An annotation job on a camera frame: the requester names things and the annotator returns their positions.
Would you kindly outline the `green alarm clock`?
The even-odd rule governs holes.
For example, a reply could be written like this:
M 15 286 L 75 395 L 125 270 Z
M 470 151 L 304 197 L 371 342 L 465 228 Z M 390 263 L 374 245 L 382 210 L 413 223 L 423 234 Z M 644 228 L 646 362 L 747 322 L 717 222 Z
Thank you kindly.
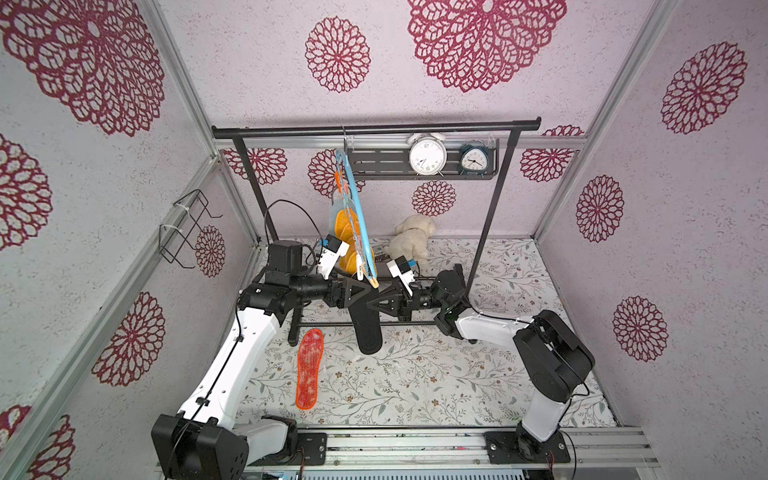
M 460 175 L 484 175 L 490 166 L 490 154 L 480 142 L 471 142 L 460 148 Z

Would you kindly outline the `hanging orange insole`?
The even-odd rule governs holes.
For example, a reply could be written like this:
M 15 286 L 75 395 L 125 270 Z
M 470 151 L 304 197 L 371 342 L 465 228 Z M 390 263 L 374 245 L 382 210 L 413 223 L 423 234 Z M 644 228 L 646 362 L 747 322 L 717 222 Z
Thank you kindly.
M 346 273 L 356 275 L 358 261 L 355 235 L 360 233 L 359 221 L 355 212 L 342 208 L 333 220 L 333 235 L 349 245 L 347 252 L 339 259 L 339 267 Z

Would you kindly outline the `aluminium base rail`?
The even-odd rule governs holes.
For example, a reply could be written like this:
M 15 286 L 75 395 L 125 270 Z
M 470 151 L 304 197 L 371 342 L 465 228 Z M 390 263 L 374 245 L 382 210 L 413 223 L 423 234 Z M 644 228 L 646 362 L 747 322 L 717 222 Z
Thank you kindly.
M 305 428 L 287 465 L 252 465 L 245 479 L 662 479 L 639 427 L 563 428 L 528 462 L 505 427 Z

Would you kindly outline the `black metal clothes rack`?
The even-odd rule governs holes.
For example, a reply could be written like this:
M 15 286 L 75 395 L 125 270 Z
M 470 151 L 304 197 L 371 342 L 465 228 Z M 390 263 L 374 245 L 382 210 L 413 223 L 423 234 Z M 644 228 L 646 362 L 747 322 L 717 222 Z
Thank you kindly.
M 241 156 L 241 163 L 251 183 L 254 195 L 259 201 L 266 229 L 277 239 L 277 232 L 266 206 L 262 191 L 258 185 L 255 173 L 248 159 L 246 138 L 283 138 L 283 137 L 328 137 L 340 136 L 347 139 L 354 135 L 385 135 L 405 133 L 446 133 L 446 132 L 481 132 L 502 131 L 509 132 L 507 152 L 504 156 L 499 180 L 506 179 L 507 170 L 511 162 L 512 150 L 518 144 L 520 133 L 534 131 L 540 127 L 541 120 L 514 120 L 509 122 L 470 122 L 470 123 L 438 123 L 438 124 L 401 124 L 401 125 L 368 125 L 368 126 L 325 126 L 325 127 L 285 127 L 285 128 L 211 128 L 212 136 L 219 140 L 230 140 L 235 145 Z M 235 325 L 238 327 L 236 343 L 253 344 L 264 349 L 267 343 L 274 338 L 278 329 L 282 326 L 287 312 L 282 310 L 285 299 L 299 300 L 298 292 L 287 285 L 262 285 L 256 281 L 246 289 L 246 292 L 238 297 L 235 307 Z M 520 319 L 497 318 L 491 315 L 478 313 L 474 310 L 464 313 L 463 306 L 469 306 L 468 294 L 458 294 L 456 302 L 443 308 L 436 318 L 436 325 L 441 331 L 454 338 L 465 339 L 470 342 L 478 340 L 492 342 L 497 345 L 512 345 L 518 331 L 528 326 L 526 321 Z

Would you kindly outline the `black insole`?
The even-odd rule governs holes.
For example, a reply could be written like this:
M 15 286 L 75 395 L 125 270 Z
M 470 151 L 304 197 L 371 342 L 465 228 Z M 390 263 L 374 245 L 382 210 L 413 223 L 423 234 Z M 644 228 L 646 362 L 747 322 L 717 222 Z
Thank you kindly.
M 356 303 L 349 307 L 349 314 L 360 352 L 364 355 L 377 353 L 383 346 L 380 313 L 364 303 Z

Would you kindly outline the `white alarm clock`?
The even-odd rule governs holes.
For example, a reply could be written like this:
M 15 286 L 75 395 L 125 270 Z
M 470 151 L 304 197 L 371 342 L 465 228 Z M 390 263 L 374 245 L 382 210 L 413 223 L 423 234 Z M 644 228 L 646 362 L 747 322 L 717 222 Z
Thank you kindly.
M 440 175 L 447 162 L 445 140 L 440 133 L 413 134 L 407 140 L 412 171 L 421 176 Z

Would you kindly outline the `blue round clip hanger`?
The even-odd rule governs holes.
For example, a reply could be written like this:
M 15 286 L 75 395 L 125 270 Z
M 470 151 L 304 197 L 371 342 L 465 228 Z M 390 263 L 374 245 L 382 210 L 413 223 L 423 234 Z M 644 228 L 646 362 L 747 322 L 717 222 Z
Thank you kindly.
M 348 155 L 344 149 L 335 150 L 335 179 L 343 209 L 351 226 L 354 242 L 355 275 L 365 278 L 374 289 L 379 288 L 378 273 L 370 244 L 362 204 Z

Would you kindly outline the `red gel insole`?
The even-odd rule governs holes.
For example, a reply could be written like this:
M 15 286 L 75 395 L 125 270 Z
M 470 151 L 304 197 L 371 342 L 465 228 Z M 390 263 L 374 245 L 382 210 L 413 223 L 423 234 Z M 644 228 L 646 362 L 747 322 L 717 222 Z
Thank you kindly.
M 311 329 L 303 337 L 298 350 L 298 378 L 296 407 L 311 410 L 317 402 L 319 371 L 324 354 L 324 335 L 320 329 Z

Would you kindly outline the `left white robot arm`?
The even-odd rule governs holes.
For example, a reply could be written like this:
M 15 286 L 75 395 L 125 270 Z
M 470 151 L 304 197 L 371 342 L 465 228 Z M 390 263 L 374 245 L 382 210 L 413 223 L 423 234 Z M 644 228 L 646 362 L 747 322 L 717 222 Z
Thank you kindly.
M 349 250 L 328 236 L 316 266 L 304 263 L 303 245 L 277 240 L 268 247 L 267 262 L 236 299 L 227 338 L 208 371 L 174 415 L 160 415 L 151 438 L 167 479 L 238 479 L 250 464 L 267 460 L 286 464 L 300 451 L 292 419 L 264 416 L 238 428 L 235 417 L 254 366 L 287 315 L 321 299 L 347 308 L 356 300 L 349 291 L 368 293 L 378 284 L 374 255 L 368 244 L 358 249 L 351 276 L 333 270 Z

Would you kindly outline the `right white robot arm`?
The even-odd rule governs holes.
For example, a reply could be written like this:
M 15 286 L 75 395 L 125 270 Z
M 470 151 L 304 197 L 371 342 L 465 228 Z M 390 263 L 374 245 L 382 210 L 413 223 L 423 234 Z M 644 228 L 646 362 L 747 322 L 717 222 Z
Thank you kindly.
M 534 387 L 529 407 L 507 443 L 491 447 L 506 450 L 525 463 L 568 461 L 560 422 L 575 390 L 586 384 L 595 359 L 575 332 L 551 310 L 530 318 L 502 318 L 484 314 L 468 298 L 462 266 L 454 265 L 434 277 L 425 288 L 400 277 L 365 303 L 370 312 L 403 321 L 414 310 L 435 309 L 433 323 L 445 336 L 482 341 L 515 349 Z

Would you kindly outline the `cream plush toy dog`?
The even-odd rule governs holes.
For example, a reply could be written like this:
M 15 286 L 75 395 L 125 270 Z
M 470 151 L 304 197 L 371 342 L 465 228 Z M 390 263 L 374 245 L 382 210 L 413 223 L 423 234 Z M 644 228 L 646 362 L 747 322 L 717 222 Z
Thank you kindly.
M 435 234 L 437 225 L 425 215 L 411 215 L 395 228 L 395 236 L 385 247 L 391 259 L 405 257 L 415 260 L 420 268 L 429 266 L 427 242 Z

